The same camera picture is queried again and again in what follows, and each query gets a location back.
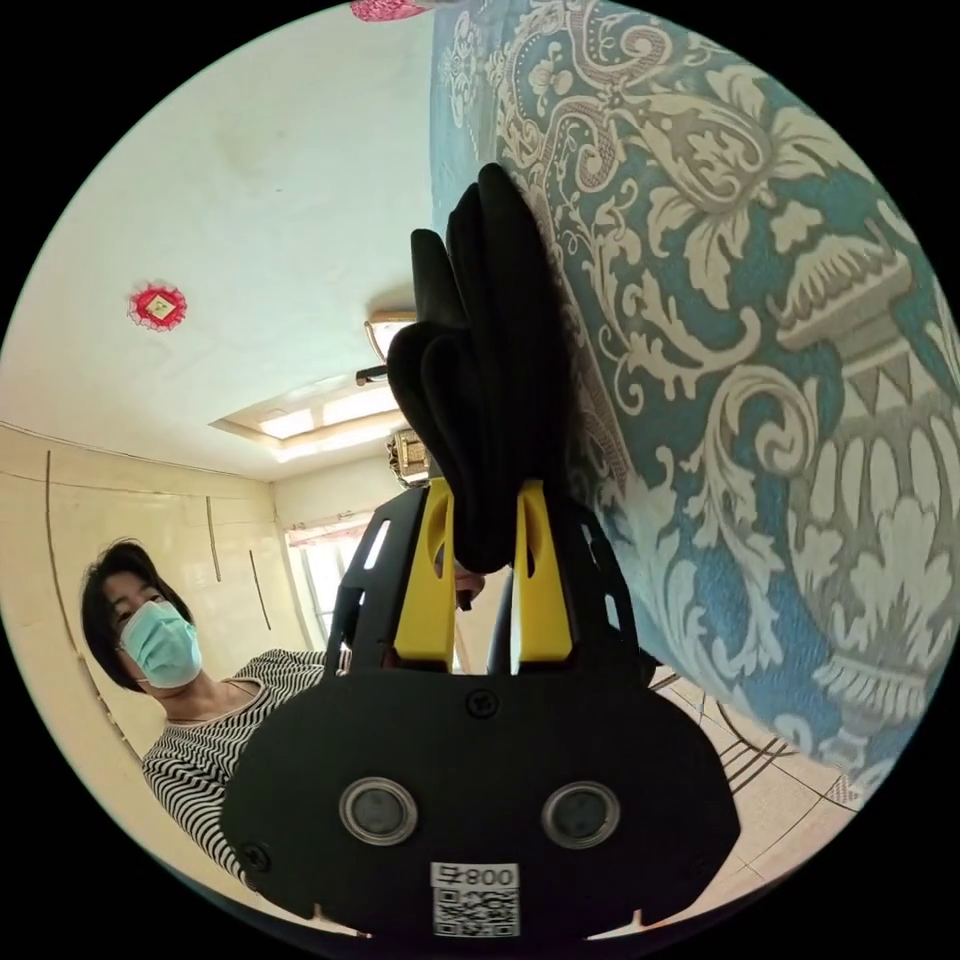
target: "hand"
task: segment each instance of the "hand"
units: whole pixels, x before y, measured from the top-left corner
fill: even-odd
[[[439,577],[443,573],[443,565],[437,564],[437,576]],[[457,593],[469,593],[470,599],[473,600],[476,598],[477,594],[487,584],[487,578],[479,573],[471,573],[469,570],[464,570],[460,564],[455,564],[453,569],[453,581],[454,589]]]

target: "face mask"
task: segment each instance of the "face mask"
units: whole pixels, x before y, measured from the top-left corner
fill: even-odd
[[[120,644],[151,686],[171,690],[200,675],[197,631],[170,603],[147,601],[127,621]]]

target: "floral pattern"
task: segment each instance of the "floral pattern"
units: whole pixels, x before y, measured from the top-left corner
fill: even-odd
[[[916,236],[824,120],[675,24],[473,0],[435,31],[435,226],[494,160],[538,219],[570,483],[641,642],[868,796],[960,627],[960,341]]]

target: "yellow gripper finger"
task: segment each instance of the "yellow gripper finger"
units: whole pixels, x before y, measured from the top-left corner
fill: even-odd
[[[443,566],[436,561],[443,547]],[[453,552],[453,494],[447,481],[430,481],[420,533],[410,565],[394,649],[402,660],[432,661],[453,669],[456,584]]]
[[[511,636],[519,663],[562,663],[573,651],[543,483],[528,480],[517,497]]]

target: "white ceiling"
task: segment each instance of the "white ceiling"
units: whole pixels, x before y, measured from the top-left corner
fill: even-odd
[[[278,464],[208,424],[376,363],[374,309],[410,309],[409,235],[430,225],[432,18],[346,6],[209,67],[107,155],[47,240],[0,355],[0,421],[263,480]],[[140,282],[187,299],[174,330],[127,317]]]

